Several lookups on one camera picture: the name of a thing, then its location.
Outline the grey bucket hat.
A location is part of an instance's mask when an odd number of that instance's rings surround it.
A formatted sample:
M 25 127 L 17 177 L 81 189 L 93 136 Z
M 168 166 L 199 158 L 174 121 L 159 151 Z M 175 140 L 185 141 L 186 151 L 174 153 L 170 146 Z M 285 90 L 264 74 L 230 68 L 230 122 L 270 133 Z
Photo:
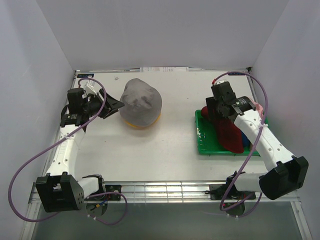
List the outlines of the grey bucket hat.
M 162 111 L 160 93 L 139 78 L 126 83 L 120 101 L 124 103 L 119 109 L 120 116 L 134 125 L 154 121 Z

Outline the yellow bucket hat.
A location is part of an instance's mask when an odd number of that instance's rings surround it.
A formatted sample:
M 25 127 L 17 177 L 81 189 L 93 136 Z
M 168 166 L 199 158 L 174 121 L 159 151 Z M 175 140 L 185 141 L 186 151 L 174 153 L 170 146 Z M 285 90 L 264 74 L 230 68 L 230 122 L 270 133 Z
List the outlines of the yellow bucket hat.
M 161 118 L 161 114 L 159 114 L 157 116 L 157 118 L 151 122 L 141 122 L 139 124 L 133 124 L 133 123 L 126 121 L 126 120 L 123 120 L 123 122 L 125 124 L 127 124 L 129 127 L 134 128 L 134 129 L 145 129 L 145 128 L 149 128 L 149 127 L 153 126 L 154 124 L 156 124 L 160 118 Z

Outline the dark red beanie hat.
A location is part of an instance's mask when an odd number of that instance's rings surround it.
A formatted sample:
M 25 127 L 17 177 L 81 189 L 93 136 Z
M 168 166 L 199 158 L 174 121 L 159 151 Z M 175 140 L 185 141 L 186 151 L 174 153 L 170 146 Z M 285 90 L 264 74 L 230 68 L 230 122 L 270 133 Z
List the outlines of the dark red beanie hat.
M 207 106 L 201 109 L 201 116 L 213 126 L 218 143 L 229 152 L 242 154 L 245 149 L 241 130 L 229 119 L 216 118 L 214 111 L 212 113 L 213 117 L 210 117 Z

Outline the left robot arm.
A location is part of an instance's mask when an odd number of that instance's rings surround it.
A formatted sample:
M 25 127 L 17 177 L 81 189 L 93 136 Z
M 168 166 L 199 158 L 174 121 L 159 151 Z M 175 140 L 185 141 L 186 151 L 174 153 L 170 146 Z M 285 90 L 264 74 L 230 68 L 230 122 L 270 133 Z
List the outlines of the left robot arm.
M 78 87 L 68 90 L 68 104 L 61 112 L 60 143 L 53 161 L 44 176 L 35 183 L 44 210 L 47 213 L 81 210 L 85 198 L 100 200 L 106 195 L 103 177 L 100 174 L 75 179 L 75 165 L 81 142 L 86 134 L 84 125 L 95 115 L 105 119 L 119 111 L 124 104 L 103 89 Z

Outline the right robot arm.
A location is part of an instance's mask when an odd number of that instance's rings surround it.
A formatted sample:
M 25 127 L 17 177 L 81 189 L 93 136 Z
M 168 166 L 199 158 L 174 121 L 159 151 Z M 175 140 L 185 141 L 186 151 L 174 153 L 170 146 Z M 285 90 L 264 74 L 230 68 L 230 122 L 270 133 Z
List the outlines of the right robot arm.
M 237 199 L 244 192 L 263 193 L 275 200 L 297 189 L 305 181 L 309 163 L 296 157 L 274 136 L 263 122 L 255 104 L 246 96 L 237 97 L 230 83 L 222 80 L 211 87 L 206 99 L 213 120 L 226 120 L 237 127 L 252 143 L 266 167 L 265 173 L 243 173 L 226 185 L 226 194 Z

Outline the pink hat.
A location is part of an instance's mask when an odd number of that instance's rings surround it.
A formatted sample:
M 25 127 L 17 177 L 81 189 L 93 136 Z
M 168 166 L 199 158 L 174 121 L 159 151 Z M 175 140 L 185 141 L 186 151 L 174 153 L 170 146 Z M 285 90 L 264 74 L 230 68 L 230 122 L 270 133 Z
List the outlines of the pink hat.
M 255 105 L 255 108 L 258 111 L 260 118 L 263 118 L 263 116 L 264 116 L 264 108 L 263 108 L 263 106 L 260 105 L 259 103 L 255 102 L 252 98 L 249 98 L 249 99 Z

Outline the green plastic tray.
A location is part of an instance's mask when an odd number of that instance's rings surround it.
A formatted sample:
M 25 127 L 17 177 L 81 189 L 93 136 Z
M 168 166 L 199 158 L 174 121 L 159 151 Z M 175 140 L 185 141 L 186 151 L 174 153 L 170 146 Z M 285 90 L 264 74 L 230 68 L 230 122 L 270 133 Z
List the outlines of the green plastic tray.
M 202 156 L 247 156 L 252 144 L 244 147 L 243 153 L 233 153 L 226 150 L 218 141 L 218 136 L 214 126 L 201 115 L 201 110 L 195 111 L 195 126 L 197 137 L 197 150 Z

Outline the blue beanie hat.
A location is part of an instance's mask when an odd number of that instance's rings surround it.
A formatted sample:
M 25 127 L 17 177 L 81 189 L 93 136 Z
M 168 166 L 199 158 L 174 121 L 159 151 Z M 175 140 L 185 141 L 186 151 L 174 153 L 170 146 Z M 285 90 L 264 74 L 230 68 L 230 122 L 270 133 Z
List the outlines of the blue beanie hat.
M 241 140 L 242 140 L 242 146 L 244 148 L 249 149 L 251 146 L 251 142 L 249 141 L 249 139 L 247 138 L 247 136 L 243 132 L 241 132 Z

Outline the paper label strip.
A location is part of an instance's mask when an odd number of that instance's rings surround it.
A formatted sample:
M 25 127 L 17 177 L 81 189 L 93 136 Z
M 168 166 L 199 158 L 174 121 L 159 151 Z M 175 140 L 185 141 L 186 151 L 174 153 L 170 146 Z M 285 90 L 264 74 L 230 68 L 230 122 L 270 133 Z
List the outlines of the paper label strip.
M 141 67 L 140 73 L 172 73 L 172 72 L 188 72 L 188 67 L 180 67 L 180 66 L 165 66 L 165 67 Z

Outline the aluminium front rail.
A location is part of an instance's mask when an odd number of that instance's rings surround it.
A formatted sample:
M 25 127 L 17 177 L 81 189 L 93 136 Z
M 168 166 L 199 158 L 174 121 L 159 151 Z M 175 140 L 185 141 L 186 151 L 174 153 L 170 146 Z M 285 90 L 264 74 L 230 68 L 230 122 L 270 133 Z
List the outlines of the aluminium front rail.
M 209 203 L 205 191 L 220 187 L 222 181 L 106 181 L 106 185 L 120 185 L 121 193 L 130 204 L 153 203 Z

